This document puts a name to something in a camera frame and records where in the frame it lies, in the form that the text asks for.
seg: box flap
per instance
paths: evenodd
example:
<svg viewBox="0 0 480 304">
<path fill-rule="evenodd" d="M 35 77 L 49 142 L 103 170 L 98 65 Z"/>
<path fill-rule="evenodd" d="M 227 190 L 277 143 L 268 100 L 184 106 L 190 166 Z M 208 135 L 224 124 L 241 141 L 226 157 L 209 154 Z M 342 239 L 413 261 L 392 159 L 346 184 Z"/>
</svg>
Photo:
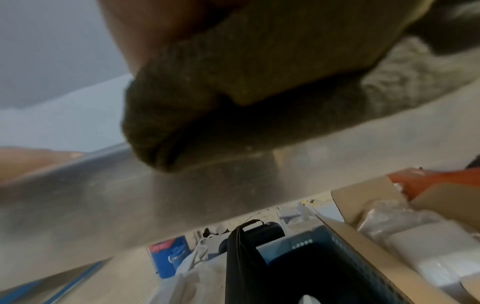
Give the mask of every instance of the box flap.
<svg viewBox="0 0 480 304">
<path fill-rule="evenodd" d="M 377 199 L 406 201 L 388 177 L 382 176 L 331 192 L 345 223 L 355 225 L 366 204 Z"/>
<path fill-rule="evenodd" d="M 457 301 L 428 284 L 418 273 L 358 233 L 354 228 L 321 215 L 318 217 L 414 304 L 458 304 Z"/>
<path fill-rule="evenodd" d="M 480 274 L 463 277 L 460 283 L 465 290 L 480 302 Z"/>
<path fill-rule="evenodd" d="M 434 185 L 410 204 L 415 209 L 428 209 L 448 219 L 470 225 L 480 232 L 480 188 L 459 184 Z"/>
</svg>

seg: stainless steel surface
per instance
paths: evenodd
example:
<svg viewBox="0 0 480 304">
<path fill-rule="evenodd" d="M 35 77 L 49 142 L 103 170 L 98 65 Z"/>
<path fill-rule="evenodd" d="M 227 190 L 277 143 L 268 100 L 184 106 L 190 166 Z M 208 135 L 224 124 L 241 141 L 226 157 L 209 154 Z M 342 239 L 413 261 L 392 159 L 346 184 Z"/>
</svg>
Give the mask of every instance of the stainless steel surface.
<svg viewBox="0 0 480 304">
<path fill-rule="evenodd" d="M 479 92 L 476 82 L 414 111 L 182 174 L 154 172 L 121 145 L 0 186 L 0 289 L 394 170 L 473 158 Z"/>
</svg>

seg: orange object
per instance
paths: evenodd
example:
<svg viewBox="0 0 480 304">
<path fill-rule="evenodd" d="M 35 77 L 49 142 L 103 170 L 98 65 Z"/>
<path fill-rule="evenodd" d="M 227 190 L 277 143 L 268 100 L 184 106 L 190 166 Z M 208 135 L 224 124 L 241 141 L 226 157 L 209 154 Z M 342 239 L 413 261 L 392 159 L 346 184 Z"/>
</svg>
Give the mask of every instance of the orange object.
<svg viewBox="0 0 480 304">
<path fill-rule="evenodd" d="M 453 172 L 433 172 L 407 169 L 388 175 L 392 183 L 399 183 L 409 200 L 414 199 L 432 185 L 453 183 L 480 187 L 480 168 Z"/>
</svg>

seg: cardboard box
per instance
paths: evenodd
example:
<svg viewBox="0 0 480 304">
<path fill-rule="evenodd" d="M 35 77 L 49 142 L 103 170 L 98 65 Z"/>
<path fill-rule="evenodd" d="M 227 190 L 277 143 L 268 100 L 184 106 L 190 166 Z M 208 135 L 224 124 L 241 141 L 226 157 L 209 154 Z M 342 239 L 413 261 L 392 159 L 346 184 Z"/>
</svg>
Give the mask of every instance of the cardboard box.
<svg viewBox="0 0 480 304">
<path fill-rule="evenodd" d="M 352 250 L 376 268 L 397 292 L 414 304 L 458 303 L 440 289 L 430 285 L 402 261 L 356 231 L 356 224 L 360 220 L 366 204 L 377 199 L 405 201 L 402 194 L 386 176 L 334 190 L 331 192 L 331 196 L 345 223 L 321 215 L 319 218 L 334 234 L 351 246 Z M 416 209 L 432 210 L 445 218 L 464 222 L 480 231 L 479 188 L 438 184 L 430 187 L 410 204 Z M 480 302 L 478 294 L 480 279 L 478 277 L 462 280 L 462 285 L 473 298 Z"/>
</svg>

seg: gray fabric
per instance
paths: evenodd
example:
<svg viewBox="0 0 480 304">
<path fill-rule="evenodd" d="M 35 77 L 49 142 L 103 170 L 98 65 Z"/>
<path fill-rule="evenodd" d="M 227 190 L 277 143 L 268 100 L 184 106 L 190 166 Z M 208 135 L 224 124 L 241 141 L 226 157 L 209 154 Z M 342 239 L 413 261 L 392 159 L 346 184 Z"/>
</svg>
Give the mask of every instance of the gray fabric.
<svg viewBox="0 0 480 304">
<path fill-rule="evenodd" d="M 451 22 L 432 17 L 438 9 L 424 18 Z M 414 0 L 252 1 L 141 70 L 126 93 L 123 131 L 141 160 L 179 171 L 434 100 L 479 76 L 480 52 L 434 54 L 422 40 L 429 33 L 419 33 L 425 26 L 397 40 L 424 10 Z"/>
</svg>

